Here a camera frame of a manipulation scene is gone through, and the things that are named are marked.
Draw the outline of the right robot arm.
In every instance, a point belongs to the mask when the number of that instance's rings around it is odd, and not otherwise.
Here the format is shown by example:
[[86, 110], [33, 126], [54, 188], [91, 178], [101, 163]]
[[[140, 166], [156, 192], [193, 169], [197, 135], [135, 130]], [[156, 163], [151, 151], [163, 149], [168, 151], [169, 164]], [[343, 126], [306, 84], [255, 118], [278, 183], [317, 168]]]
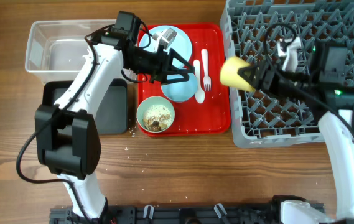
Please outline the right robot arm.
[[309, 62], [310, 73], [304, 74], [296, 71], [299, 47], [292, 39], [278, 43], [282, 65], [268, 58], [261, 65], [252, 65], [235, 57], [231, 73], [240, 90], [262, 90], [278, 98], [304, 101], [327, 146], [337, 192], [336, 217], [329, 218], [304, 200], [289, 198], [279, 204], [279, 221], [354, 223], [354, 87], [344, 84], [348, 48], [317, 41]]

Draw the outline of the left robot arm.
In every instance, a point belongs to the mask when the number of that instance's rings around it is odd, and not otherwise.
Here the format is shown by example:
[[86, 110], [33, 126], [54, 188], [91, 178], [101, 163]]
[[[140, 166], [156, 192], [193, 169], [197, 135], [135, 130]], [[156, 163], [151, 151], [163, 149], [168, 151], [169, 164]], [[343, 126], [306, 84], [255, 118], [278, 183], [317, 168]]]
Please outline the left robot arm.
[[73, 208], [67, 220], [72, 223], [116, 221], [95, 174], [101, 154], [95, 117], [112, 81], [130, 70], [146, 75], [149, 83], [167, 85], [169, 75], [184, 82], [194, 71], [174, 49], [138, 47], [144, 26], [135, 14], [121, 11], [114, 24], [86, 35], [88, 55], [77, 77], [54, 104], [42, 103], [35, 113], [38, 160], [68, 186]]

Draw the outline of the white plastic fork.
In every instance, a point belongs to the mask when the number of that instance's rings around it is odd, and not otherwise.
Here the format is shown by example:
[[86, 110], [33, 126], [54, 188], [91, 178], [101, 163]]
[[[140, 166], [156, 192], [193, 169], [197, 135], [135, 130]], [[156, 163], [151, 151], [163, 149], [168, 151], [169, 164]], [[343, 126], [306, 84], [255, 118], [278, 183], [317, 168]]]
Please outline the white plastic fork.
[[208, 50], [202, 49], [201, 55], [202, 55], [202, 63], [203, 63], [203, 71], [204, 71], [204, 78], [203, 78], [204, 89], [205, 91], [211, 91], [212, 80], [208, 72]]

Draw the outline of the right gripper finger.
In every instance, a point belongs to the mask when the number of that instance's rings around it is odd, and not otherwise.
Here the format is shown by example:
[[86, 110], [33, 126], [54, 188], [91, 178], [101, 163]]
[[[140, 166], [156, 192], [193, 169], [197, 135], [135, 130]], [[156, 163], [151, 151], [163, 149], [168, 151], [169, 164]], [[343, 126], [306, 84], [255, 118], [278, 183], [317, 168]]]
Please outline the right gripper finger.
[[257, 89], [258, 81], [256, 75], [242, 73], [240, 77], [243, 79], [243, 83], [241, 84], [242, 89]]
[[257, 70], [257, 65], [247, 65], [239, 68], [238, 75], [241, 77], [253, 77], [255, 76]]

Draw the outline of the green bowl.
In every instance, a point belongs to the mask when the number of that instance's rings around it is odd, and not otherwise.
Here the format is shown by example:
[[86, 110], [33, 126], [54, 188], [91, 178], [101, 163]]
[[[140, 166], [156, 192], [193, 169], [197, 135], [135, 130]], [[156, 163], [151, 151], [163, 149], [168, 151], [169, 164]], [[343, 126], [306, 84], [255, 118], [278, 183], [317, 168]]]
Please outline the green bowl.
[[148, 131], [144, 127], [144, 123], [143, 123], [143, 120], [142, 120], [144, 112], [152, 105], [164, 105], [165, 107], [167, 107], [170, 110], [171, 114], [172, 114], [173, 122], [174, 122], [175, 110], [174, 110], [174, 107], [173, 107], [172, 103], [169, 100], [167, 100], [166, 98], [163, 98], [161, 96], [151, 96], [151, 97], [145, 99], [144, 101], [142, 101], [139, 104], [138, 108], [137, 108], [137, 113], [136, 113], [137, 121], [138, 121], [140, 127], [142, 127], [143, 130]]

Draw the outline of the white plastic spoon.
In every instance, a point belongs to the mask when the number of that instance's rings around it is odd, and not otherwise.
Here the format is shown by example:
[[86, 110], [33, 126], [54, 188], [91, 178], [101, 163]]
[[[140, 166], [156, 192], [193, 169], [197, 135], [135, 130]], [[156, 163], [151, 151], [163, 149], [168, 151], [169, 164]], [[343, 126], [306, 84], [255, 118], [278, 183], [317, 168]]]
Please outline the white plastic spoon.
[[197, 79], [197, 91], [195, 92], [195, 99], [196, 99], [197, 103], [202, 104], [205, 100], [205, 92], [201, 86], [200, 61], [194, 60], [193, 66], [195, 67], [195, 77]]

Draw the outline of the yellow cup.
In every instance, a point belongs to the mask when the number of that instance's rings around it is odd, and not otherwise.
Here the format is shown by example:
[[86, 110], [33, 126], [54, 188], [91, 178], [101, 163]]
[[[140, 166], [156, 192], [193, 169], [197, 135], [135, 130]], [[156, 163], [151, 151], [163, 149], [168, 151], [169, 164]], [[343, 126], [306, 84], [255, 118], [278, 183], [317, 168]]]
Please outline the yellow cup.
[[238, 70], [241, 67], [251, 65], [250, 63], [244, 61], [243, 59], [232, 56], [228, 58], [222, 65], [220, 72], [220, 81], [223, 85], [236, 88], [238, 90], [255, 92], [256, 89], [242, 89], [241, 84], [243, 79], [238, 75]]

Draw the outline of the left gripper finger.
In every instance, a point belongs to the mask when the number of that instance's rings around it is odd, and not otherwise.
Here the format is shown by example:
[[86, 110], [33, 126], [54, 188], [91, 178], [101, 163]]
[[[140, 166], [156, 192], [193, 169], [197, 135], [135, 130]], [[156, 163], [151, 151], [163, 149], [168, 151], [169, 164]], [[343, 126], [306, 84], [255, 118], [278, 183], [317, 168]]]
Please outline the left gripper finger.
[[[173, 66], [173, 61], [176, 60], [183, 64], [186, 69], [177, 68]], [[170, 49], [167, 55], [165, 56], [165, 70], [166, 72], [194, 72], [195, 67], [186, 61], [179, 53], [174, 49]]]
[[178, 82], [189, 81], [189, 75], [193, 73], [192, 70], [176, 70], [176, 71], [165, 71], [161, 73], [160, 84], [168, 85]]

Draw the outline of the light blue bowl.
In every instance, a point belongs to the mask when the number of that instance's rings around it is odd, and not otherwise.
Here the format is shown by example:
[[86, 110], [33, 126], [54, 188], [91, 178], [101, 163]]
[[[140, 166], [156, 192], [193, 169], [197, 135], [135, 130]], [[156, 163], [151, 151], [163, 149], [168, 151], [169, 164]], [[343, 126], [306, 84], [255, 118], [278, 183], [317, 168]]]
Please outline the light blue bowl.
[[182, 103], [189, 100], [196, 93], [197, 79], [193, 73], [189, 73], [187, 81], [161, 85], [161, 90], [168, 99]]

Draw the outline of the rice and food scraps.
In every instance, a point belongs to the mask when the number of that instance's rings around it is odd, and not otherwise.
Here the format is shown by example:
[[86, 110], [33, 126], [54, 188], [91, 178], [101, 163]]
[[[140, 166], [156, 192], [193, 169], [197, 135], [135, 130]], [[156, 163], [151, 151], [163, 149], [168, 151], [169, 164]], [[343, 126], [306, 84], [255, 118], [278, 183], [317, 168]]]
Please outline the rice and food scraps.
[[170, 110], [164, 105], [152, 105], [143, 115], [144, 127], [151, 132], [161, 132], [169, 128], [173, 122]]

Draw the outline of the light blue plate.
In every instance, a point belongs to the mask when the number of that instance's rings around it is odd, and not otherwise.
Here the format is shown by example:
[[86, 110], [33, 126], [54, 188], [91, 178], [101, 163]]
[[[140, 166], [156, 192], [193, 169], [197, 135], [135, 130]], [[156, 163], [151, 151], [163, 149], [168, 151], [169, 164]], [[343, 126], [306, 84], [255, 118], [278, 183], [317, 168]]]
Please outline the light blue plate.
[[[188, 35], [183, 30], [175, 26], [163, 25], [163, 26], [156, 26], [150, 28], [149, 32], [150, 34], [161, 33], [162, 31], [165, 31], [168, 28], [171, 28], [174, 31], [176, 31], [177, 35], [174, 41], [165, 51], [169, 52], [170, 49], [174, 49], [179, 55], [181, 55], [184, 58], [184, 60], [189, 61], [192, 56], [192, 43]], [[148, 43], [149, 43], [149, 37], [147, 34], [144, 34], [139, 41], [139, 47], [145, 47]], [[155, 46], [157, 46], [157, 43], [155, 40], [151, 38], [151, 44], [148, 47], [146, 47], [144, 50], [149, 52], [155, 52], [154, 51]], [[173, 59], [172, 65], [177, 68], [184, 67], [183, 63], [181, 63], [176, 59]]]

